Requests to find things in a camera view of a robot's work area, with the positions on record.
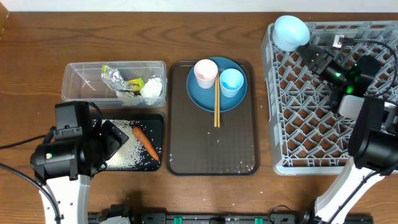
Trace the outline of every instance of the pink cup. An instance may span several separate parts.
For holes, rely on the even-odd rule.
[[[216,80],[218,67],[214,61],[203,59],[196,63],[193,71],[199,86],[202,88],[210,88]]]

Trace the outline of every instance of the chopsticks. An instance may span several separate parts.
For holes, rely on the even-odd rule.
[[[220,76],[217,73],[214,100],[214,127],[220,127]]]

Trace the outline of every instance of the white backdrop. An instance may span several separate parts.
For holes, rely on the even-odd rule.
[[[0,0],[9,11],[398,12],[398,0]]]

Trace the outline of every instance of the wooden table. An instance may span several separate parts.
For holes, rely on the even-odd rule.
[[[54,104],[62,102],[63,71],[70,62],[162,60],[170,68],[184,59],[240,58],[256,73],[260,169],[250,177],[176,177],[164,165],[151,173],[103,172],[91,183],[89,211],[115,203],[128,203],[135,212],[250,214],[268,213],[279,204],[300,210],[335,177],[282,177],[272,170],[260,43],[267,26],[283,14],[12,12],[0,42],[0,145],[46,133],[55,124]],[[398,20],[398,14],[293,15],[304,21]],[[33,177],[29,158],[38,143],[0,150],[0,161]],[[397,184],[398,176],[387,177],[351,212],[370,213],[377,224],[395,223]],[[0,220],[44,222],[37,189],[4,170]]]

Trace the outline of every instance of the dish rack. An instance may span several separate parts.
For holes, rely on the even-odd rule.
[[[307,22],[310,44],[328,50],[344,67],[351,68],[362,55],[372,55],[381,69],[368,93],[388,88],[394,73],[390,51],[376,44],[353,44],[332,50],[335,34],[386,43],[397,51],[398,21]],[[284,52],[272,41],[274,24],[261,42],[262,66],[269,102],[272,163],[279,175],[339,174],[347,158],[354,121],[330,112],[329,90],[312,75],[297,52]],[[388,99],[398,100],[398,86]]]

